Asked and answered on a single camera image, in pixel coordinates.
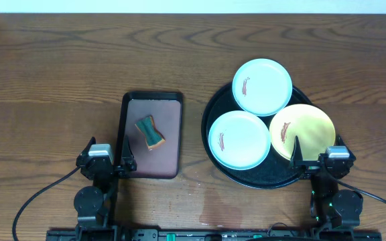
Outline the light blue plate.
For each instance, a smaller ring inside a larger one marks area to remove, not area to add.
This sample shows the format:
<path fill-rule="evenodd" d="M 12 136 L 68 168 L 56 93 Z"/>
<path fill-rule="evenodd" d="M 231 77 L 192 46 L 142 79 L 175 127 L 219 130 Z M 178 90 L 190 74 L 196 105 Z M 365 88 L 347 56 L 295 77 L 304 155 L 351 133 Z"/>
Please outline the light blue plate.
<path fill-rule="evenodd" d="M 269 129 L 254 114 L 234 110 L 218 117 L 208 133 L 212 156 L 224 167 L 238 171 L 252 169 L 268 156 Z"/>
<path fill-rule="evenodd" d="M 265 58 L 244 63 L 232 81 L 235 102 L 256 116 L 279 112 L 290 101 L 292 90 L 288 71 L 280 63 Z"/>

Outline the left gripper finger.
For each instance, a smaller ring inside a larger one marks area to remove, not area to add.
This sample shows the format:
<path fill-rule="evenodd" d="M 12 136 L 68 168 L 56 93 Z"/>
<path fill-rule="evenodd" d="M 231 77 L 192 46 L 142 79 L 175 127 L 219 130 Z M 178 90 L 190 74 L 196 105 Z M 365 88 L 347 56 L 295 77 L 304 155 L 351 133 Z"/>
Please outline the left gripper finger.
<path fill-rule="evenodd" d="M 129 144 L 129 137 L 127 135 L 125 135 L 123 139 L 121 159 L 124 164 L 133 164 L 135 162 L 130 148 L 130 144 Z"/>
<path fill-rule="evenodd" d="M 80 153 L 80 157 L 82 159 L 88 157 L 88 152 L 90 151 L 90 148 L 96 144 L 96 139 L 95 137 L 91 137 L 90 141 L 88 142 L 88 144 L 86 145 L 86 147 L 82 150 L 82 152 Z"/>

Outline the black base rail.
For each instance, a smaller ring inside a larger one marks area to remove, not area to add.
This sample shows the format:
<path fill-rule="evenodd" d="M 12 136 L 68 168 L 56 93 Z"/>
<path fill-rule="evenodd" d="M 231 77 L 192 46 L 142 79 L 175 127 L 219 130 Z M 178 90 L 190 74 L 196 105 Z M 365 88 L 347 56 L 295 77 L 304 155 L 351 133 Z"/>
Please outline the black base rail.
<path fill-rule="evenodd" d="M 119 241 L 242 241 L 242 240 L 360 240 L 377 241 L 382 235 L 366 231 L 324 231 L 312 235 L 307 231 L 289 230 L 49 230 L 46 240 L 119 240 Z"/>

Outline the black rectangular water tray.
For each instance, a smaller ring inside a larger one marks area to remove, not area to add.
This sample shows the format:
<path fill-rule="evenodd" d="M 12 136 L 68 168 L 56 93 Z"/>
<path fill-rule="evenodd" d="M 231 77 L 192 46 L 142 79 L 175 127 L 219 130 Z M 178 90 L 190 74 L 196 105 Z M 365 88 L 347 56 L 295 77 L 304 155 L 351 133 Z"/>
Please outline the black rectangular water tray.
<path fill-rule="evenodd" d="M 128 92 L 123 96 L 115 161 L 120 160 L 121 141 L 129 137 L 129 144 L 137 170 L 128 178 L 172 179 L 178 174 L 182 126 L 182 93 Z M 156 129 L 166 140 L 157 149 L 149 150 L 145 137 L 135 123 L 152 116 Z"/>

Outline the green and orange sponge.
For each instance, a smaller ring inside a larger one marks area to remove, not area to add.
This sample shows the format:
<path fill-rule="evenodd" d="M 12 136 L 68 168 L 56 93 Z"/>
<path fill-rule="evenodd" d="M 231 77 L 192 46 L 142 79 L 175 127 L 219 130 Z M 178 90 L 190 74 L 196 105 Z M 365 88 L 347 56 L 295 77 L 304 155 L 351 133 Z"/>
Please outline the green and orange sponge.
<path fill-rule="evenodd" d="M 136 128 L 145 137 L 145 144 L 149 150 L 157 149 L 165 143 L 164 136 L 156 129 L 152 116 L 147 116 L 135 123 Z"/>

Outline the black round serving tray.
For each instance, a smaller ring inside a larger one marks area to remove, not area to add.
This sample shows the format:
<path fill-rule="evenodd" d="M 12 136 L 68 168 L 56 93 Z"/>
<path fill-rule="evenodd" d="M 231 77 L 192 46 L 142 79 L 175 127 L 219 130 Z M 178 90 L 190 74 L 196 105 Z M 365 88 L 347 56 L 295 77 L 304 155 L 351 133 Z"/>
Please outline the black round serving tray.
<path fill-rule="evenodd" d="M 240 109 L 233 97 L 231 83 L 218 90 L 204 109 L 201 123 L 202 142 L 214 166 L 229 179 L 257 189 L 276 189 L 299 180 L 304 171 L 300 168 L 290 168 L 289 161 L 278 154 L 274 148 L 270 148 L 269 154 L 262 163 L 244 171 L 230 169 L 216 160 L 208 144 L 211 125 L 220 115 Z"/>

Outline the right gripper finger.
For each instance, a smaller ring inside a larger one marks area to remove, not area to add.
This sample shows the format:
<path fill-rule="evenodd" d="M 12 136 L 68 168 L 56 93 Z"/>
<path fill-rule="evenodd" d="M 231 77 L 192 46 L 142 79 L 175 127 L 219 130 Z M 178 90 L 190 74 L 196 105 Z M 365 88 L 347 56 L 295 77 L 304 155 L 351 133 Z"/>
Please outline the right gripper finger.
<path fill-rule="evenodd" d="M 290 158 L 290 161 L 303 161 L 303 155 L 302 155 L 300 140 L 298 136 L 295 136 L 294 148 L 292 151 L 292 156 Z"/>
<path fill-rule="evenodd" d="M 336 136 L 336 146 L 345 146 L 347 147 L 346 143 L 343 141 L 342 137 L 340 135 Z"/>

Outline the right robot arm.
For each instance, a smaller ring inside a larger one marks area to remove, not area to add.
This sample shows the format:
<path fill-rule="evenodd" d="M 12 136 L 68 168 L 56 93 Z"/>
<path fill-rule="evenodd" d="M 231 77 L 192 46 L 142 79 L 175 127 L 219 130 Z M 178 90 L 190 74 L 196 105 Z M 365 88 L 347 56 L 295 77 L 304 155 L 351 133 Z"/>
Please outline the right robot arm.
<path fill-rule="evenodd" d="M 363 197 L 357 191 L 340 189 L 338 182 L 349 174 L 356 157 L 339 136 L 316 160 L 307 161 L 305 156 L 296 137 L 290 166 L 304 171 L 312 185 L 310 209 L 317 224 L 310 231 L 311 238 L 354 240 L 353 228 L 360 224 Z"/>

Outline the yellow plate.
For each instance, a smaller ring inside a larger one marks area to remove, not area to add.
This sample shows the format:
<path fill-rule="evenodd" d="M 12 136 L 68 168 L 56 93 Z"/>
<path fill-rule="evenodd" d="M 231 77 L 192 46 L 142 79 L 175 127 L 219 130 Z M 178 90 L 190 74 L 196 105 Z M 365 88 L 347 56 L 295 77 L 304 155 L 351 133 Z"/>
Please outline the yellow plate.
<path fill-rule="evenodd" d="M 334 124 L 321 109 L 308 104 L 293 104 L 283 108 L 269 126 L 271 144 L 283 158 L 291 159 L 295 140 L 300 142 L 302 158 L 315 161 L 336 138 Z"/>

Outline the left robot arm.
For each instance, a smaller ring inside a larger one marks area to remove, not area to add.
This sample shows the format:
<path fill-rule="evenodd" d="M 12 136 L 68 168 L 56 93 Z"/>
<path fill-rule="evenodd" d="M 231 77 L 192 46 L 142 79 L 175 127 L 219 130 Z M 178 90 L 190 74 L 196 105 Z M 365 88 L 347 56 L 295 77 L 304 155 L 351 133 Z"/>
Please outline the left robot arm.
<path fill-rule="evenodd" d="M 83 187 L 74 198 L 78 213 L 75 241 L 132 239 L 132 231 L 114 221 L 118 182 L 137 169 L 129 138 L 121 141 L 120 160 L 115 161 L 109 144 L 98 144 L 93 137 L 80 155 L 76 166 L 92 185 Z"/>

